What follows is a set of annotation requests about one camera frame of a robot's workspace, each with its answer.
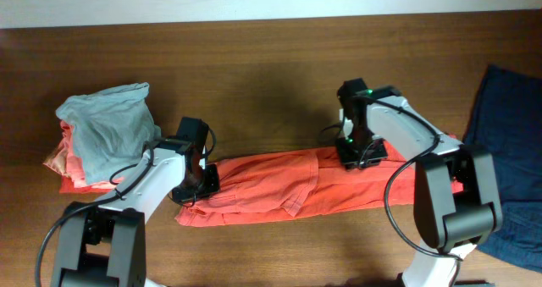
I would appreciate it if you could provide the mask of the red soccer t-shirt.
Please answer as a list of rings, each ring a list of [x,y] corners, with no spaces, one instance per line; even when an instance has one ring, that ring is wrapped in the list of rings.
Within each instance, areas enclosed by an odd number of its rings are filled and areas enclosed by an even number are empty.
[[[217,163],[220,190],[182,207],[190,227],[263,224],[379,208],[389,177],[405,162],[390,144],[375,167],[347,170],[333,147],[238,157]]]

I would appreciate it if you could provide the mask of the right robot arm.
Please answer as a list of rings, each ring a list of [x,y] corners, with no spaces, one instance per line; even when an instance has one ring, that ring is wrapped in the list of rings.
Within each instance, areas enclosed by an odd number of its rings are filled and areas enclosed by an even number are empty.
[[[384,210],[392,228],[414,249],[396,286],[457,286],[463,260],[501,229],[503,214],[490,152],[448,136],[418,114],[393,86],[370,89],[362,79],[348,80],[337,91],[342,106],[342,135],[335,141],[348,169],[380,164],[389,142],[402,164],[384,188]],[[395,179],[413,167],[413,216],[421,240],[401,231],[390,210]]]

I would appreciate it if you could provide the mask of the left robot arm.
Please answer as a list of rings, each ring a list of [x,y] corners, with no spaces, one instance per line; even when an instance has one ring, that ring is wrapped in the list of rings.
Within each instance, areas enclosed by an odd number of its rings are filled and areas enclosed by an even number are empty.
[[[58,232],[53,286],[142,286],[147,276],[146,224],[170,197],[192,207],[220,189],[218,170],[207,163],[208,138],[200,119],[184,117],[175,135],[145,143],[129,175],[94,202],[72,202],[52,226]]]

